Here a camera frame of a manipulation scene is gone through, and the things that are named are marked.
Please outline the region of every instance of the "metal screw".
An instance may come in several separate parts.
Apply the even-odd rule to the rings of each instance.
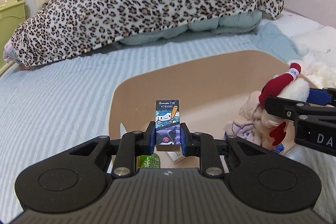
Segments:
[[[209,167],[207,170],[206,170],[206,173],[210,176],[218,176],[220,175],[222,172],[222,170],[218,167]]]
[[[118,168],[115,168],[114,173],[117,176],[122,177],[122,176],[128,175],[130,173],[130,170],[127,167],[118,167]]]
[[[306,120],[306,119],[308,119],[308,116],[307,115],[300,115],[299,119],[300,120]]]

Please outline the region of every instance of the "blue cloth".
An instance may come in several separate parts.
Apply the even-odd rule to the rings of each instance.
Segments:
[[[299,59],[293,42],[268,23],[257,34],[185,33],[139,47],[115,51],[104,47],[30,71],[14,65],[0,78],[0,219],[7,223],[21,212],[13,189],[22,170],[108,134],[111,98],[122,81],[173,64],[242,50],[268,52],[285,62]]]

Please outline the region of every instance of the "stuffed animal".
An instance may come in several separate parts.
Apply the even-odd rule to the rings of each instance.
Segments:
[[[264,103],[268,97],[307,101],[309,84],[298,78],[300,72],[300,65],[292,63],[286,73],[268,81],[261,92],[252,92],[239,110],[239,115],[224,127],[224,137],[235,134],[269,150],[283,151],[283,147],[280,149],[279,146],[282,145],[287,132],[294,134],[293,124],[268,114]]]

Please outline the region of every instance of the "bed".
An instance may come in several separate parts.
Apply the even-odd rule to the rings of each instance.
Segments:
[[[6,223],[21,212],[13,185],[23,169],[107,132],[110,99],[125,79],[225,52],[260,50],[284,62],[301,59],[290,38],[322,28],[314,20],[284,10],[276,21],[263,18],[258,31],[248,34],[186,32],[118,50],[106,46],[30,71],[19,70],[17,64],[7,66],[0,77],[0,219]],[[328,162],[328,179],[316,211],[330,223],[336,221],[334,212],[323,211],[326,203],[329,206],[333,200],[335,204],[335,189],[325,188],[335,185],[333,159],[301,147],[288,157],[318,173],[318,164]]]

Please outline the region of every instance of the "green snack bag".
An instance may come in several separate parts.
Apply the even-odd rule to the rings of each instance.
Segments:
[[[160,168],[160,157],[155,153],[151,156],[142,155],[139,158],[141,164],[139,166],[139,160],[137,159],[138,168]]]

